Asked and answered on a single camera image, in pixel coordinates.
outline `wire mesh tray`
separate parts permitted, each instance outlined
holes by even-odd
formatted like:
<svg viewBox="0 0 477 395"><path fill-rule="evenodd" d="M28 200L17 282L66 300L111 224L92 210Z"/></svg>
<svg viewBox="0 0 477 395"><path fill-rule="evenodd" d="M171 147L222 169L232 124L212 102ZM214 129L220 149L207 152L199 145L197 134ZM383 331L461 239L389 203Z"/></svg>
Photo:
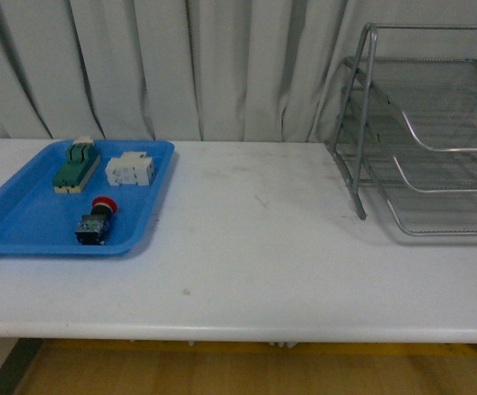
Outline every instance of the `wire mesh tray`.
<svg viewBox="0 0 477 395"><path fill-rule="evenodd" d="M115 255L143 236L174 152L170 142L97 141L101 162L81 193L55 193L52 178L65 162L72 142L55 142L0 188L0 254ZM104 169L125 151L144 151L155 163L150 185L111 187ZM105 195L118 204L105 245L81 245L74 231L93 198Z"/></svg>
<svg viewBox="0 0 477 395"><path fill-rule="evenodd" d="M477 151L477 60L375 59L372 93L424 149Z"/></svg>
<svg viewBox="0 0 477 395"><path fill-rule="evenodd" d="M388 161L372 172L397 225L408 235L477 235L477 193L417 193L407 188Z"/></svg>
<svg viewBox="0 0 477 395"><path fill-rule="evenodd" d="M356 118L360 114L357 96L356 92L350 100ZM420 193L477 192L477 151L427 151L391 115L375 113L378 109L372 107L368 135L395 163L407 186ZM358 125L349 119L345 123L354 139Z"/></svg>
<svg viewBox="0 0 477 395"><path fill-rule="evenodd" d="M343 129L351 138L354 138L356 128L357 121L353 118L346 118L343 122ZM368 140L365 144L364 165L373 183L385 198L397 225L406 234L477 235L477 192L444 191L442 187L445 187L446 181L439 178L444 170L439 170L440 175L435 174L431 178L415 167L418 164L414 164L420 183L441 184L439 192L420 193L406 183L397 163L383 152L382 144ZM432 166L433 170L438 168L437 164L425 163L425 165Z"/></svg>

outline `wooden floor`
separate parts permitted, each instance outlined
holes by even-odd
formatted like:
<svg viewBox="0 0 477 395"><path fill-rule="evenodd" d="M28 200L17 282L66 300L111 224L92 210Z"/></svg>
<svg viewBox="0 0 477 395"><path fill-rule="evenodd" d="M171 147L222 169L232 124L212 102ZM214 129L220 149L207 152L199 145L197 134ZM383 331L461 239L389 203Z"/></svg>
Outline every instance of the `wooden floor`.
<svg viewBox="0 0 477 395"><path fill-rule="evenodd" d="M477 346L53 340L16 393L477 394Z"/></svg>

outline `mesh shelf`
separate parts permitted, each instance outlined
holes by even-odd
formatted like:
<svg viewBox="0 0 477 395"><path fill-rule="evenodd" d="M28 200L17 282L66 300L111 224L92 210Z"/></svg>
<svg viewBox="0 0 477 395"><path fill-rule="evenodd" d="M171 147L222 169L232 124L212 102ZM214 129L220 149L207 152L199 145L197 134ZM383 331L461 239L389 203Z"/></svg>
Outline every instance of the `mesh shelf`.
<svg viewBox="0 0 477 395"><path fill-rule="evenodd" d="M477 60L376 59L372 93L425 149L477 151Z"/></svg>
<svg viewBox="0 0 477 395"><path fill-rule="evenodd" d="M358 101L350 101L354 109ZM368 116L367 140L381 147L407 186L420 193L477 192L477 151L427 151L392 116L373 114ZM345 124L354 139L358 124L350 119Z"/></svg>
<svg viewBox="0 0 477 395"><path fill-rule="evenodd" d="M477 193L417 193L386 161L372 163L397 225L409 235L477 235Z"/></svg>

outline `white curtain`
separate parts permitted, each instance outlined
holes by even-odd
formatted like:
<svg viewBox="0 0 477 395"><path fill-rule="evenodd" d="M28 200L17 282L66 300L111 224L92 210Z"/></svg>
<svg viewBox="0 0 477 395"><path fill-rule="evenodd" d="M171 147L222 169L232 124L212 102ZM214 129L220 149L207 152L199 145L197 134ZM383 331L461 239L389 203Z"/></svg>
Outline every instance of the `white curtain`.
<svg viewBox="0 0 477 395"><path fill-rule="evenodd" d="M477 1L0 0L0 137L322 141L368 21L477 24ZM477 36L379 50L477 56Z"/></svg>

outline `metal wire rack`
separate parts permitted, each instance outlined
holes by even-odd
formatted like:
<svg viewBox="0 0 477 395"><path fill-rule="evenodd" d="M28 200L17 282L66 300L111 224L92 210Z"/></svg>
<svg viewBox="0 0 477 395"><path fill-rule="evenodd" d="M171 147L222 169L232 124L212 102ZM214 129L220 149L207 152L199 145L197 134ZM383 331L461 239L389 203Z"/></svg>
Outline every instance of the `metal wire rack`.
<svg viewBox="0 0 477 395"><path fill-rule="evenodd" d="M381 29L477 26L364 27L355 57L344 61L350 75L335 140L326 145L358 215L366 218L365 169L406 234L477 235L477 59L376 58ZM352 141L349 155L342 133Z"/></svg>

